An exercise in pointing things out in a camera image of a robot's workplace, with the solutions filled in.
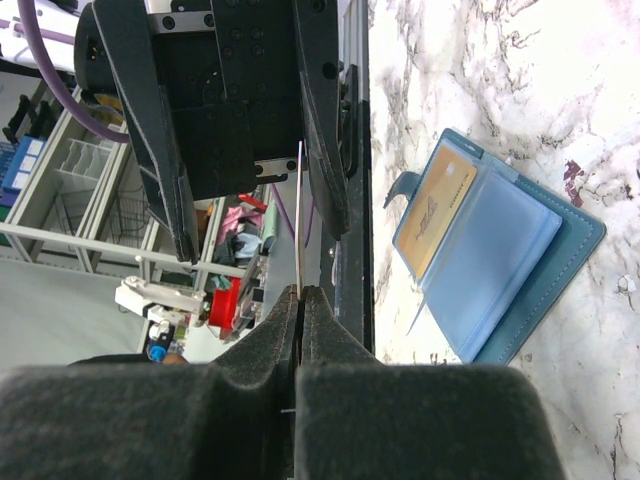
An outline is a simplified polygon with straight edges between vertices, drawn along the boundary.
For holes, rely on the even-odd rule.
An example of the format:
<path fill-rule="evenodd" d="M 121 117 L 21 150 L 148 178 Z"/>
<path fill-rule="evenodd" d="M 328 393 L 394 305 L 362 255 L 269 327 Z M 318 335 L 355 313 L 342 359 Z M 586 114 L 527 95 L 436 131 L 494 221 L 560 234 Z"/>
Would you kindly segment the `blue leather card holder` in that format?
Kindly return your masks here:
<path fill-rule="evenodd" d="M 393 236 L 397 252 L 399 228 L 442 143 L 477 174 L 424 277 L 416 280 L 407 269 L 461 362 L 505 365 L 599 246 L 606 226 L 445 129 L 423 172 L 403 172 L 387 194 L 388 201 L 398 195 L 408 201 Z"/>

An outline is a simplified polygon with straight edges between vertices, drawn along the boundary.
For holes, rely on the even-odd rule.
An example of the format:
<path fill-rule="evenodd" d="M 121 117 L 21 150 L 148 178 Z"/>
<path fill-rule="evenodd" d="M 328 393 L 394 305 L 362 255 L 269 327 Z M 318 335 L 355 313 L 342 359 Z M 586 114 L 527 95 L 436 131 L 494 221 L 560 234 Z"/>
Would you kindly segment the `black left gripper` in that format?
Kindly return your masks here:
<path fill-rule="evenodd" d="M 252 191 L 267 180 L 265 162 L 293 155 L 301 100 L 315 207 L 333 239 L 349 231 L 338 32 L 335 1 L 173 1 L 159 13 L 142 1 L 83 8 L 78 83 L 122 103 L 150 214 L 169 232 L 178 261 L 198 262 L 193 200 Z"/>

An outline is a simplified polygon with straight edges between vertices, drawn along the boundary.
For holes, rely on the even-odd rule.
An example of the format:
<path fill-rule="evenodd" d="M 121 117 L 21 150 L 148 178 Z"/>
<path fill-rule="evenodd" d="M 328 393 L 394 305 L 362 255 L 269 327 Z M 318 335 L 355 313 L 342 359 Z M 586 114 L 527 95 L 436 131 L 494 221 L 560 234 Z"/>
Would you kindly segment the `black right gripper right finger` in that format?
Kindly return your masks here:
<path fill-rule="evenodd" d="M 495 365 L 377 361 L 305 293 L 296 375 L 298 479 L 560 479 L 536 389 Z"/>

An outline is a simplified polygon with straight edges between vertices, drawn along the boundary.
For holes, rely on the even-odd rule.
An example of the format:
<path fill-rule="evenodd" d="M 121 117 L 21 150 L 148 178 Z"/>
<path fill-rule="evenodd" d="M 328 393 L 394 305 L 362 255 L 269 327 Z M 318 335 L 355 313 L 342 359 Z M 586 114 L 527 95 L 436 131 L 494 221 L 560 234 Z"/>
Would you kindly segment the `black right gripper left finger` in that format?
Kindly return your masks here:
<path fill-rule="evenodd" d="M 214 361 L 95 362 L 1 379 L 5 479 L 289 479 L 293 331 L 286 287 Z"/>

